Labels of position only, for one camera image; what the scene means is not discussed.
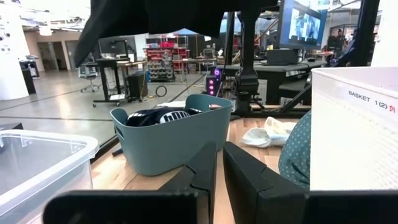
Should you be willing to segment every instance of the blue polka dot shirt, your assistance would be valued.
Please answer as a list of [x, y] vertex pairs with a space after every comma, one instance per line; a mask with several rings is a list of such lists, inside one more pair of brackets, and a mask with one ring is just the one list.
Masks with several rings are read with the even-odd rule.
[[282, 177], [310, 189], [311, 111], [292, 130], [279, 157]]

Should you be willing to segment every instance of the black fabric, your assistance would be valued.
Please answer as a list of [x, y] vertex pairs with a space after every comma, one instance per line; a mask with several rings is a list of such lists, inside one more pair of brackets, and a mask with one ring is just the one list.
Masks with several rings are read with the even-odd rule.
[[183, 28], [218, 37], [224, 12], [276, 4], [277, 0], [91, 0], [91, 16], [76, 47], [75, 64], [82, 63], [100, 38]]
[[127, 117], [126, 126], [143, 127], [154, 124], [174, 121], [200, 113], [193, 109], [160, 108], [153, 110], [140, 110]]

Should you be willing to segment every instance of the doorway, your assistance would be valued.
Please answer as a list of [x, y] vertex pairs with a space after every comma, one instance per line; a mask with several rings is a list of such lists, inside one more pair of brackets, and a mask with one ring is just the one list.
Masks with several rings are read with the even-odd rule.
[[57, 61], [58, 70], [68, 70], [65, 54], [63, 53], [61, 42], [52, 42], [54, 47], [55, 60]]
[[77, 46], [78, 41], [77, 40], [69, 40], [65, 41], [67, 45], [67, 51], [68, 51], [68, 57], [69, 57], [69, 63], [70, 63], [70, 70], [76, 70], [75, 66], [75, 49]]
[[51, 42], [39, 42], [37, 46], [40, 50], [40, 56], [43, 61], [45, 71], [58, 70], [57, 61], [55, 59], [54, 48]]

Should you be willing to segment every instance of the wooden tabletop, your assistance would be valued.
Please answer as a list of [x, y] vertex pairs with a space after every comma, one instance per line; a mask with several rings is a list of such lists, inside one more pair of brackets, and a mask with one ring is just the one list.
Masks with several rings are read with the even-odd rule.
[[121, 62], [116, 62], [118, 64], [118, 67], [128, 67], [128, 66], [132, 66], [132, 65], [142, 65], [145, 64], [146, 61], [141, 60], [138, 62], [130, 62], [130, 61], [121, 61]]
[[[296, 119], [282, 119], [281, 121], [297, 122]], [[264, 127], [264, 122], [265, 119], [255, 118], [243, 118], [230, 122], [227, 141], [235, 143], [237, 146], [250, 153], [250, 155], [279, 173], [278, 160], [281, 150], [280, 147], [259, 149], [240, 143], [243, 135], [249, 129], [262, 128]], [[91, 165], [95, 189], [157, 190], [180, 170], [180, 168], [176, 168], [156, 177], [146, 177], [137, 174], [134, 169], [127, 164], [123, 155], [113, 157], [111, 154], [112, 151], [113, 150], [110, 150]], [[225, 185], [222, 159], [222, 151], [220, 151], [217, 157], [214, 224], [234, 224], [232, 209]]]

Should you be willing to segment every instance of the teal plastic basket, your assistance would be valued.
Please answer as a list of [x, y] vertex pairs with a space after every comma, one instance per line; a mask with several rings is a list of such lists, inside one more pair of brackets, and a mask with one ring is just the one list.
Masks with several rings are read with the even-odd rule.
[[[218, 105], [211, 110], [210, 105]], [[232, 102], [209, 95], [190, 95], [185, 108], [202, 113], [162, 124], [129, 127], [127, 113], [121, 108], [111, 111], [124, 156], [141, 175], [159, 175], [184, 165], [208, 141], [220, 150], [226, 141]]]

